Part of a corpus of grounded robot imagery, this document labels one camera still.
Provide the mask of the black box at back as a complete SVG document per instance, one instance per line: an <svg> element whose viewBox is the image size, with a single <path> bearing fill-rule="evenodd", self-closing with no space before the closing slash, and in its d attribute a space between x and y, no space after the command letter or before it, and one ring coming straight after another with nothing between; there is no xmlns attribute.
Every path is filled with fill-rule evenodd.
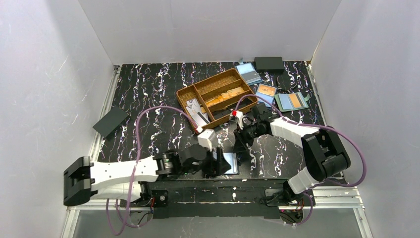
<svg viewBox="0 0 420 238"><path fill-rule="evenodd" d="M284 71L284 61L282 57L255 57L256 71Z"/></svg>

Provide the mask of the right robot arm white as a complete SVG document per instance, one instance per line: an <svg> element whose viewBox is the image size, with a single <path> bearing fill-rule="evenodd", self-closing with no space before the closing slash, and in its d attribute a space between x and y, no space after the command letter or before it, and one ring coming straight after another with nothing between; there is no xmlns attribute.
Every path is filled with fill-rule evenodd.
<svg viewBox="0 0 420 238"><path fill-rule="evenodd" d="M336 132L316 126L304 126L286 118L258 119L252 124L238 126L234 131L234 151L246 151L252 146L254 139L262 135L283 138L303 150L306 166L283 184L283 198L292 199L351 165Z"/></svg>

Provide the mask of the black leather card holder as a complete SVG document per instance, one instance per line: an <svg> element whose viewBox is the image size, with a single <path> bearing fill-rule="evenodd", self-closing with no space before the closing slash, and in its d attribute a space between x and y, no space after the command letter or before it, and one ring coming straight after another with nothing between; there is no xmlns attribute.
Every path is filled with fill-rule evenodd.
<svg viewBox="0 0 420 238"><path fill-rule="evenodd" d="M237 175L239 173L239 169L238 169L238 161L237 161L237 156L235 153L223 153L225 159L227 160L227 162L231 165L231 169L228 170L224 175Z"/></svg>

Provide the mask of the dark grey card case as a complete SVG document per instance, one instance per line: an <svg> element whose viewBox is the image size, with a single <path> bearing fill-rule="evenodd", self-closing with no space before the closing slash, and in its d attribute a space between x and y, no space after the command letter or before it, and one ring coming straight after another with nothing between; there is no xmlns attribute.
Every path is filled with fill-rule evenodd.
<svg viewBox="0 0 420 238"><path fill-rule="evenodd" d="M108 137L114 131L118 130L121 124L129 117L129 114L119 107L113 107L104 115L93 129L103 137Z"/></svg>

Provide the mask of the white cards in tray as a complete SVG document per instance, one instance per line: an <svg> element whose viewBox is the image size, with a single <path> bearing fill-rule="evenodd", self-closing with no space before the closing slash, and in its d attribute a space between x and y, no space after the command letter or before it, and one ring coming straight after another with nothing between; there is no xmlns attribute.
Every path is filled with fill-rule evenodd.
<svg viewBox="0 0 420 238"><path fill-rule="evenodd" d="M196 98L186 101L186 109L198 126L203 127L210 123L208 114Z"/></svg>

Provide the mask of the black cards in tray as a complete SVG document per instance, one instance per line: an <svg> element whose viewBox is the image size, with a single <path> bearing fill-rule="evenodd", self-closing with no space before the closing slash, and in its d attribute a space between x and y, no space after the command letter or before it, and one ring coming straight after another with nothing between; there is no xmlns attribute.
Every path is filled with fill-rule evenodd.
<svg viewBox="0 0 420 238"><path fill-rule="evenodd" d="M252 104L253 102L250 99L244 99L240 104L239 104L239 109L246 107L250 104ZM214 112L212 112L212 115L214 117L215 120L222 118L223 116L228 116L231 114L231 112L235 109L236 107L236 103L229 105L227 108L224 109L220 109L220 110L216 110Z"/></svg>

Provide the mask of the green card wallet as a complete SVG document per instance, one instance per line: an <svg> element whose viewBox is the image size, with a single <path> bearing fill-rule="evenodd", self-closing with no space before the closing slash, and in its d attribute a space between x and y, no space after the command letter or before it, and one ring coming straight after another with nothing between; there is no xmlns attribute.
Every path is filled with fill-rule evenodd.
<svg viewBox="0 0 420 238"><path fill-rule="evenodd" d="M304 97L301 92L291 94L276 94L274 96L281 112L297 111L309 107L309 97Z"/></svg>

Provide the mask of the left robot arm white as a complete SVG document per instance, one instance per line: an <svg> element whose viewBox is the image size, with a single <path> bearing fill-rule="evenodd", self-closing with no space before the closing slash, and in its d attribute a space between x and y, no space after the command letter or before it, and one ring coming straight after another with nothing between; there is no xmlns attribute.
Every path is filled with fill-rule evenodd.
<svg viewBox="0 0 420 238"><path fill-rule="evenodd" d="M80 157L63 173L63 204L78 206L91 199L150 201L153 196L148 183L197 172L216 177L231 168L221 147L211 150L199 144L184 150L170 149L139 161L105 163Z"/></svg>

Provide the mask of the tan cards in tray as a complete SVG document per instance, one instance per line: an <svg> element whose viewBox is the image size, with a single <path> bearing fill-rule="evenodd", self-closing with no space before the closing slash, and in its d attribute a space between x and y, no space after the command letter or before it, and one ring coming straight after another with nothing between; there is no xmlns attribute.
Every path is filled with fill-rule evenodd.
<svg viewBox="0 0 420 238"><path fill-rule="evenodd" d="M242 87L236 87L234 89L227 90L226 92L223 92L219 95L216 95L207 101L205 101L206 106L210 107L212 105L215 105L217 103L224 102L230 98L233 98L237 95L240 95L241 93L244 93L245 90Z"/></svg>

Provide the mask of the brown woven organizer tray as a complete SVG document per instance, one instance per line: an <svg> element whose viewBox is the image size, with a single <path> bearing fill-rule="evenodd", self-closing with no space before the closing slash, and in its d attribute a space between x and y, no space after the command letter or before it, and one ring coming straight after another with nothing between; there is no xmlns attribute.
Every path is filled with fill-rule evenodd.
<svg viewBox="0 0 420 238"><path fill-rule="evenodd" d="M197 101L197 111L205 113L203 117L196 116L197 119L205 121L205 124L197 122L197 126L213 129L228 122L229 115L235 110L239 99L248 94L254 95L254 92L238 71L232 68L178 90L176 97L181 108L190 117L193 117L193 113L188 106Z"/></svg>

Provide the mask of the blue card holder orange card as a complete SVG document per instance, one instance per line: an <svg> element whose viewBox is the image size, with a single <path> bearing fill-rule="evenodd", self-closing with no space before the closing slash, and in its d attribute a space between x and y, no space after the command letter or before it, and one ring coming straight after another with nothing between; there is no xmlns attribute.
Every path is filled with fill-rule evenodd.
<svg viewBox="0 0 420 238"><path fill-rule="evenodd" d="M274 102L274 96L277 92L277 88L273 87L273 86L269 86L269 85L265 85L260 83L258 85L258 88L255 92L255 94L261 98L263 98L265 101L262 101L261 99L259 99L259 102L264 103L269 109L272 108L272 104Z"/></svg>

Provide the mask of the light blue card holder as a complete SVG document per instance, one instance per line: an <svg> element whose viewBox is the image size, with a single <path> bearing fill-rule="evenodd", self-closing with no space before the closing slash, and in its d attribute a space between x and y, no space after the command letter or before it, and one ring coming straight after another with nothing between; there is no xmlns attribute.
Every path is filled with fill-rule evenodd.
<svg viewBox="0 0 420 238"><path fill-rule="evenodd" d="M238 71L238 73L248 86L259 84L262 82L260 75L255 70L251 62L239 64L235 66L235 69Z"/></svg>

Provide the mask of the aluminium frame rail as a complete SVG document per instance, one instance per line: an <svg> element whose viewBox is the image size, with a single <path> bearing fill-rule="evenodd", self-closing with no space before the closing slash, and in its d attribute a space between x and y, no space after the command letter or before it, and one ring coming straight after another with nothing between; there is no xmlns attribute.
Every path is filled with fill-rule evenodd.
<svg viewBox="0 0 420 238"><path fill-rule="evenodd" d="M87 156L83 156L70 165L64 171L64 200L67 206L64 228L61 233L62 238L72 238L78 221L80 208L91 199L91 187L93 179L90 178L89 166L92 161L96 161L101 149L103 136L94 131L94 139Z"/></svg>

